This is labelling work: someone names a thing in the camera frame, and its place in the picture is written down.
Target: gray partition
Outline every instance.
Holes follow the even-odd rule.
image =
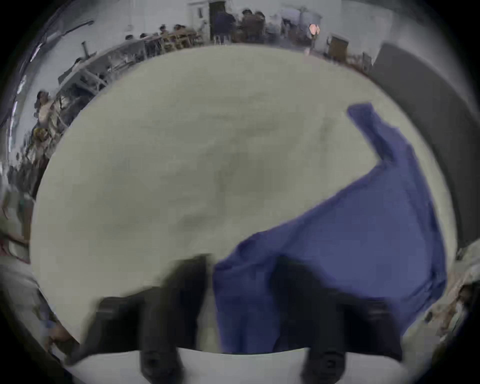
[[[433,150],[452,195],[458,246],[480,235],[480,130],[453,88],[416,56],[385,43],[372,79],[410,117]]]

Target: doorway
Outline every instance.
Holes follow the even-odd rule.
[[[225,2],[224,1],[214,1],[208,4],[208,9],[210,13],[210,41],[213,40],[213,26],[215,24],[216,14],[219,12],[225,12]]]

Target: blue towel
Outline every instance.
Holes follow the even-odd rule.
[[[350,106],[348,115],[381,161],[303,215],[250,236],[215,266],[226,353],[272,351],[279,317],[268,280],[281,254],[302,261],[327,286],[386,300],[402,333],[442,295],[444,243],[412,146],[371,104]]]

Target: round table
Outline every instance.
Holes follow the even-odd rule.
[[[82,110],[42,179],[31,261],[81,339],[95,303],[155,284],[172,261],[228,256],[366,174],[377,157],[346,115],[371,102],[415,148],[448,254],[452,202],[434,157],[368,78],[261,46],[185,49],[139,64]]]

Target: wall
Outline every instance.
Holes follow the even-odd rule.
[[[366,52],[375,61],[382,42],[389,39],[393,11],[359,3],[342,1],[341,36],[348,40],[348,53]]]
[[[54,92],[57,78],[77,57],[82,56],[81,43],[87,42],[90,52],[102,51],[124,41],[125,36],[158,31],[161,24],[172,29],[174,24],[188,24],[187,3],[193,0],[79,0],[75,9],[65,14],[64,29],[86,19],[94,19],[92,26],[82,27],[60,40],[42,58],[38,73],[26,97],[17,127],[13,160],[22,145],[24,135],[36,123],[33,105],[40,89]],[[455,53],[434,25],[417,22],[391,10],[350,0],[291,0],[290,6],[305,6],[323,16],[316,49],[324,51],[331,34],[349,41],[348,53],[367,52],[376,58],[381,44],[389,41],[429,64],[446,79],[480,120],[480,113],[470,81]],[[241,17],[241,11],[250,8],[262,11],[267,21],[285,7],[277,0],[227,0],[227,9]]]
[[[419,24],[395,14],[387,40],[417,56],[443,77],[465,101],[473,116],[480,121],[479,105],[471,79],[436,25],[428,22]]]
[[[94,19],[95,23],[69,33],[40,59],[14,134],[15,143],[9,154],[12,163],[16,162],[15,155],[25,134],[36,124],[33,113],[38,91],[55,92],[58,77],[83,56],[83,41],[86,41],[90,53],[101,52],[120,44],[129,34],[138,37],[142,32],[157,32],[161,24],[166,24],[169,29],[174,24],[186,24],[186,0],[78,0],[66,11],[63,29],[68,30],[88,19]]]

